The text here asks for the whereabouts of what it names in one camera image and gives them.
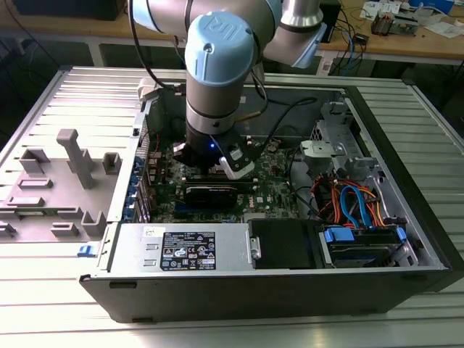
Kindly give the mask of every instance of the workbench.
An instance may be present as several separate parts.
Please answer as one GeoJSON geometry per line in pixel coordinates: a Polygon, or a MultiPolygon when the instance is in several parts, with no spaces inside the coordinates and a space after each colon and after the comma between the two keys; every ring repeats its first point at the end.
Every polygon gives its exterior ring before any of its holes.
{"type": "MultiPolygon", "coordinates": [[[[445,38],[425,28],[419,28],[416,37],[407,36],[375,36],[370,33],[370,20],[361,20],[360,7],[363,0],[342,0],[348,21],[358,33],[370,36],[363,59],[384,60],[392,62],[415,62],[441,65],[458,65],[464,59],[464,36],[445,38]]],[[[38,40],[74,41],[88,45],[95,66],[105,66],[101,51],[103,44],[133,45],[133,39],[125,13],[113,22],[73,19],[58,17],[21,16],[10,2],[10,8],[17,19],[38,40]]],[[[463,16],[464,9],[454,7],[452,16],[463,16]]],[[[0,1],[1,37],[28,38],[0,1]]],[[[172,47],[171,37],[156,33],[138,25],[138,37],[142,46],[172,47]]],[[[341,57],[347,49],[347,43],[339,30],[335,30],[330,43],[322,43],[316,55],[322,56],[318,74],[327,75],[335,58],[341,57]]]]}
{"type": "MultiPolygon", "coordinates": [[[[157,70],[164,79],[185,72],[157,70]]],[[[22,170],[19,157],[56,143],[75,128],[92,158],[122,158],[140,103],[142,69],[74,67],[59,71],[0,153],[0,201],[22,170]]],[[[266,75],[269,83],[356,86],[452,242],[464,255],[464,142],[415,86],[401,80],[266,75]]],[[[464,344],[464,281],[425,293],[382,315],[195,323],[120,324],[79,285],[94,258],[77,258],[81,243],[0,244],[2,347],[443,347],[464,344]]]]}

